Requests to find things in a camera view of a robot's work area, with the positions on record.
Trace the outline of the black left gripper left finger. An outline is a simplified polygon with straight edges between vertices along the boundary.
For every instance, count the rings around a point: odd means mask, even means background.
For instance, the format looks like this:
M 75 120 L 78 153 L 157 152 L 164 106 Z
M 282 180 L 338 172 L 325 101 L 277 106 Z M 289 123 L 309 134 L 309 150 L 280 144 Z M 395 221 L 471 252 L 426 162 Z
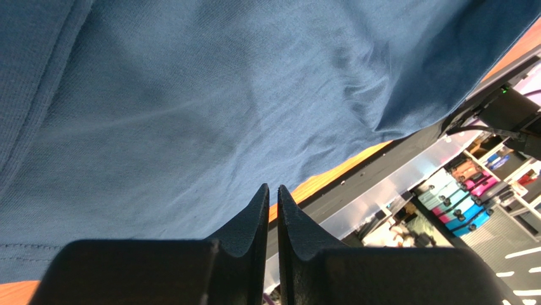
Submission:
M 78 240 L 49 265 L 31 304 L 261 304 L 269 187 L 201 240 Z

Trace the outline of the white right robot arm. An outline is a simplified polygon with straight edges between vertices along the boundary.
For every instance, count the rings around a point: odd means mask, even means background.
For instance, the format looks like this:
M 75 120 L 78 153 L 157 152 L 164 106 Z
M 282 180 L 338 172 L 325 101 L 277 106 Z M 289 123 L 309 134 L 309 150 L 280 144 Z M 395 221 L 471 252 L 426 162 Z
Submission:
M 540 106 L 507 85 L 448 117 L 441 128 L 446 135 L 473 130 L 504 137 L 507 147 L 540 160 Z

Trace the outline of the blue t-shirt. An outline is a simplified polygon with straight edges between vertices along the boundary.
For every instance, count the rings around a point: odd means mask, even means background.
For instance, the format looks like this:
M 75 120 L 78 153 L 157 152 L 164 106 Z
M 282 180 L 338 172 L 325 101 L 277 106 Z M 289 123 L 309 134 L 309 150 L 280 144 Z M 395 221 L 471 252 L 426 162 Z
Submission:
M 539 1 L 2 1 L 1 282 L 205 238 L 447 117 Z

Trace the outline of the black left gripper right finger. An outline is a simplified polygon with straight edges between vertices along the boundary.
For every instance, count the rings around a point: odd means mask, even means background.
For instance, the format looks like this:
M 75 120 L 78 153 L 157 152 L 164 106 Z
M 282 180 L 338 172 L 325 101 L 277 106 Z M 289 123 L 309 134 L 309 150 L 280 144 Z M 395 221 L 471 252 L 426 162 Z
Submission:
M 512 304 L 513 293 L 463 248 L 350 247 L 277 192 L 283 304 Z

